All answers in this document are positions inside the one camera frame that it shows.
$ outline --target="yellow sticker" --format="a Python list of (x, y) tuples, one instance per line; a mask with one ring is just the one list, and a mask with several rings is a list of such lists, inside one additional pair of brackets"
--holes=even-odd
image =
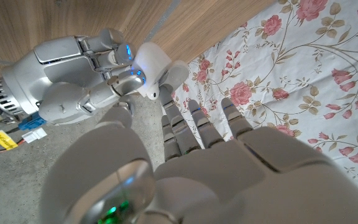
[(17, 147), (16, 142), (14, 142), (11, 137), (9, 137), (4, 131), (0, 130), (0, 145), (6, 150), (11, 150)]

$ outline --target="wooden surface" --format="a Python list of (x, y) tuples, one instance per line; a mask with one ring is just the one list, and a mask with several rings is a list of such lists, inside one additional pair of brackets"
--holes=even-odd
[(152, 38), (172, 58), (190, 62), (275, 0), (182, 0)]
[(105, 27), (138, 47), (171, 1), (0, 0), (0, 60), (14, 62), (45, 40), (97, 35)]
[[(274, 0), (182, 0), (152, 38), (173, 59), (191, 61)], [(0, 60), (15, 62), (37, 44), (118, 29), (136, 47), (172, 0), (0, 0)]]

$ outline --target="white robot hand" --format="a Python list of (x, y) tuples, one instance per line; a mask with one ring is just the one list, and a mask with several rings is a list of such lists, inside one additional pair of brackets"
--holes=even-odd
[(155, 100), (160, 85), (176, 89), (188, 69), (153, 43), (136, 53), (119, 31), (104, 29), (44, 42), (1, 73), (0, 128), (32, 129), (81, 121), (135, 91)]
[(160, 101), (166, 162), (153, 172), (129, 110), (117, 105), (51, 168), (42, 223), (358, 223), (358, 188), (330, 158), (252, 129), (227, 98), (227, 142), (189, 101), (201, 149), (165, 86)]

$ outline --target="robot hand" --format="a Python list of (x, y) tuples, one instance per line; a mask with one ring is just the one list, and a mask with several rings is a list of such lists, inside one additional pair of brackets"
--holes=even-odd
[(42, 223), (358, 222), (358, 188), (328, 157), (272, 128), (252, 129), (227, 98), (235, 138), (227, 142), (189, 102), (201, 150), (165, 86), (160, 101), (166, 162), (153, 172), (127, 104), (113, 106), (50, 169)]
[(96, 37), (46, 41), (1, 73), (0, 128), (21, 122), (32, 129), (81, 121), (135, 91), (155, 100), (160, 85), (176, 89), (188, 69), (153, 43), (136, 52), (119, 31), (103, 29)]

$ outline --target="concrete floor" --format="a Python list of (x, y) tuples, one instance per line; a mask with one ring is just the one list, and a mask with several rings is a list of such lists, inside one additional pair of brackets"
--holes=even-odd
[[(159, 101), (141, 96), (134, 98), (136, 111), (132, 128), (143, 141), (155, 169), (164, 160), (161, 106)], [(59, 155), (92, 129), (107, 110), (77, 124), (44, 126), (48, 136), (0, 153), (0, 223), (39, 223), (40, 193), (48, 170)], [(18, 131), (11, 137), (18, 140), (23, 133)]]

